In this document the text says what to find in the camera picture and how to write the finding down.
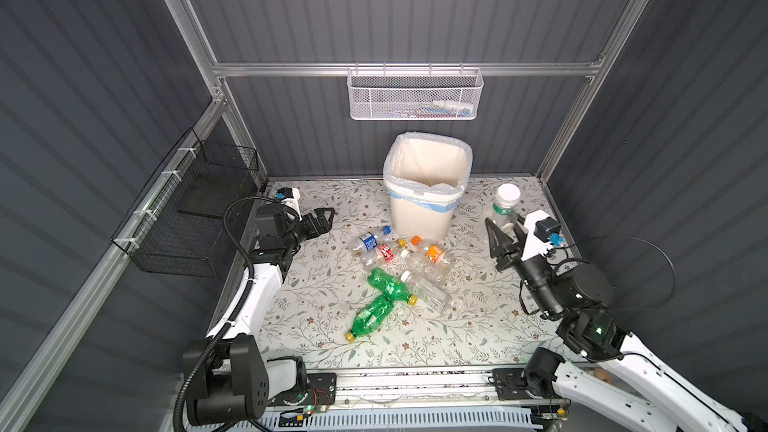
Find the white yellow label bottle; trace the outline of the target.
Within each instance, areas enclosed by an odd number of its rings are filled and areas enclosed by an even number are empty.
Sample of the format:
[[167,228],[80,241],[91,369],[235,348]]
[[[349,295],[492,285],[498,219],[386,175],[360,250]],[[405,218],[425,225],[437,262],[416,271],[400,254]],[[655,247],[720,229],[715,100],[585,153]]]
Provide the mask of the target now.
[[489,218],[502,232],[511,234],[517,219],[518,202],[521,198],[520,189],[513,183],[500,185],[487,209]]

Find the blue label clear bottle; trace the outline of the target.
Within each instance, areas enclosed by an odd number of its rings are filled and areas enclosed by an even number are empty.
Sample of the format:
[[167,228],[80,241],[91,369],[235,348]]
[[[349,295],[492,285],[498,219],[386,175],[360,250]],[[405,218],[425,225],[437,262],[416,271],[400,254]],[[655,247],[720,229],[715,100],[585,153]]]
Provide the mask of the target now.
[[390,234],[392,229],[389,225],[367,230],[355,236],[350,245],[350,251],[353,255],[363,255],[375,249],[380,242],[383,242]]

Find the orange label clear bottle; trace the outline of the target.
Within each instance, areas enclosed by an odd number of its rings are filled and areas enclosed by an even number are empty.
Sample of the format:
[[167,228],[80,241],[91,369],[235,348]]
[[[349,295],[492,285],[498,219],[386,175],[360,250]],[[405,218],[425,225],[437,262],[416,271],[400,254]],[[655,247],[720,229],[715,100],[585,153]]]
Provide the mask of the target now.
[[450,251],[443,248],[435,241],[422,239],[420,236],[414,236],[411,244],[419,252],[419,256],[430,264],[449,270],[455,264],[455,259]]

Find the clear bottle white cap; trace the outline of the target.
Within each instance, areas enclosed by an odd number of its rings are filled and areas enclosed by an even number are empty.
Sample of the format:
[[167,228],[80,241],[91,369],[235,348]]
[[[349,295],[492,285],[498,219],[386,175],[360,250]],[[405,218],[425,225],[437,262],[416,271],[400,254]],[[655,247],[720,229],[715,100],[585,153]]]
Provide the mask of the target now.
[[411,270],[401,274],[401,281],[410,292],[424,303],[424,307],[432,313],[441,314],[450,307],[451,295],[426,275]]

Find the green bottle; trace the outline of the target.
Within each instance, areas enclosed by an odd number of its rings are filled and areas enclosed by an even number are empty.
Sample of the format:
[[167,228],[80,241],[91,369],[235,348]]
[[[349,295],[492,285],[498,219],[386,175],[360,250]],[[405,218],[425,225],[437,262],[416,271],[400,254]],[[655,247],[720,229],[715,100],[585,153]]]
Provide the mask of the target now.
[[380,328],[393,309],[393,301],[385,295],[378,296],[356,315],[350,330],[345,334],[346,340],[353,343],[361,337],[370,335]]
[[367,281],[391,301],[406,302],[410,306],[414,306],[418,302],[418,297],[410,292],[405,283],[381,268],[374,268]]

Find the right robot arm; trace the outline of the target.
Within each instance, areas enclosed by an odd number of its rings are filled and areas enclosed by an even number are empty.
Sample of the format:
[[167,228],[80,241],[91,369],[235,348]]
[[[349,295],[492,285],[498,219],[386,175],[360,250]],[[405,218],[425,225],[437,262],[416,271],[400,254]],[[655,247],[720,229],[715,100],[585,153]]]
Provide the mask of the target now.
[[764,431],[752,413],[739,413],[695,387],[614,320],[614,288],[589,261],[576,258],[561,272],[548,261],[565,249],[560,223],[542,210],[511,225],[484,222],[497,271],[514,269],[543,319],[554,321],[564,345],[629,385],[623,390],[588,374],[562,355],[537,348],[524,368],[496,369],[491,382],[501,400],[523,393],[568,399],[632,431]]

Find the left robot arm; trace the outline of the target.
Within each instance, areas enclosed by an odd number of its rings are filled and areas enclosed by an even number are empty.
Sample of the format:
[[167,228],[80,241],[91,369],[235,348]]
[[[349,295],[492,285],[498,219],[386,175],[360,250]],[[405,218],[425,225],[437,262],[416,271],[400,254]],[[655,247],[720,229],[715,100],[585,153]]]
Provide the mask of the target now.
[[246,249],[230,223],[223,223],[244,269],[223,315],[203,339],[184,351],[184,380],[172,412],[176,431],[189,425],[211,425],[217,431],[243,421],[257,425],[273,400],[302,402],[310,389],[301,357],[266,360],[257,338],[302,244],[329,233],[336,211],[321,207],[301,213],[294,193],[287,189],[253,200],[259,205],[254,249]]

